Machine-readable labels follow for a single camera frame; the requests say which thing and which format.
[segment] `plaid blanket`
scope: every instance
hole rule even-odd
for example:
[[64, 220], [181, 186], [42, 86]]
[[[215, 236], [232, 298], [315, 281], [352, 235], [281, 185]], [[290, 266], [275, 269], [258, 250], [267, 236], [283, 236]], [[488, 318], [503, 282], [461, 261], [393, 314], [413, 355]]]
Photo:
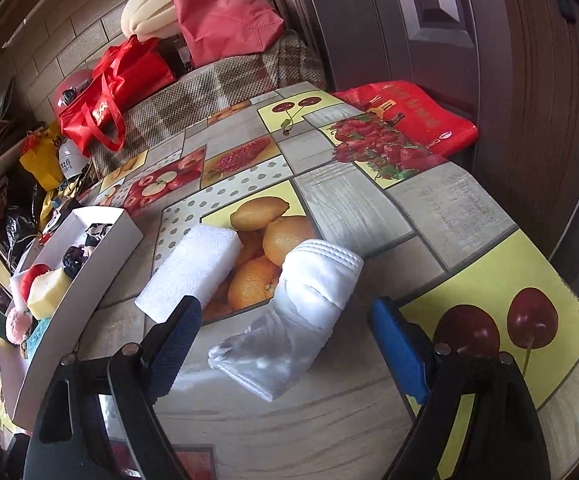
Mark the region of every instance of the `plaid blanket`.
[[[226, 108], [277, 88], [309, 81], [325, 89], [320, 59], [288, 30], [262, 54], [222, 59], [194, 70], [123, 114], [125, 146], [110, 152], [94, 142], [98, 176], [108, 175], [145, 150]], [[105, 133], [113, 137], [114, 126]]]

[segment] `brick wall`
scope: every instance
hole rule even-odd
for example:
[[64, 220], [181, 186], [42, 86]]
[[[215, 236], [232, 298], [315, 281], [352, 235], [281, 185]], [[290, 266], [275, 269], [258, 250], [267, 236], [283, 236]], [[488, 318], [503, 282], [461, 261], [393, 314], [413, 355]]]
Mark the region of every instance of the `brick wall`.
[[14, 76], [18, 101], [37, 120], [53, 121], [48, 97], [63, 79], [92, 68], [109, 46], [125, 41], [120, 30], [125, 2], [42, 0], [8, 43], [0, 82]]

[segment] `pink bag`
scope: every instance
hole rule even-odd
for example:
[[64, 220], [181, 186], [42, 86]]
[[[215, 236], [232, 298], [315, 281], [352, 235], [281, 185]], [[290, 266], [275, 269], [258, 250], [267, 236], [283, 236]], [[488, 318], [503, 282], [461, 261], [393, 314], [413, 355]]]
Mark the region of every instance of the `pink bag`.
[[195, 68], [219, 59], [264, 52], [284, 20], [266, 0], [173, 0]]

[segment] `cardboard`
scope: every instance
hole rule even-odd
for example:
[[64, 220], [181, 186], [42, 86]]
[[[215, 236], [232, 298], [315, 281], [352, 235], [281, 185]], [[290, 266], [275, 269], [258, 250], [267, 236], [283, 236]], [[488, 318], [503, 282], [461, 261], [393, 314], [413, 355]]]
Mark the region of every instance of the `cardboard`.
[[14, 424], [25, 430], [34, 429], [38, 410], [61, 357], [74, 351], [105, 291], [143, 234], [123, 209], [83, 207], [66, 218], [35, 260], [26, 258], [23, 270], [40, 263], [57, 269], [67, 247], [95, 223], [108, 223], [112, 227], [67, 290], [32, 361], [22, 357], [19, 347], [0, 339], [0, 376], [5, 408]]

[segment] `folded white cloth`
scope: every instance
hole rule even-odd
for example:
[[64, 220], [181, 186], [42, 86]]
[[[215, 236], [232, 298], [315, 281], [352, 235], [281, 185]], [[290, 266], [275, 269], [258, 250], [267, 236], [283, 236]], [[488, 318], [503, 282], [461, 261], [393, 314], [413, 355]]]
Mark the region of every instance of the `folded white cloth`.
[[180, 34], [173, 0], [128, 0], [120, 17], [120, 28], [138, 41], [169, 38]]
[[27, 301], [22, 297], [20, 293], [20, 282], [25, 277], [27, 270], [23, 270], [22, 272], [18, 272], [10, 277], [10, 291], [12, 292], [12, 300], [14, 307], [18, 310], [25, 311], [27, 310]]
[[271, 308], [244, 333], [209, 351], [222, 370], [264, 400], [298, 382], [332, 335], [358, 281], [363, 260], [323, 240], [307, 240], [286, 257]]

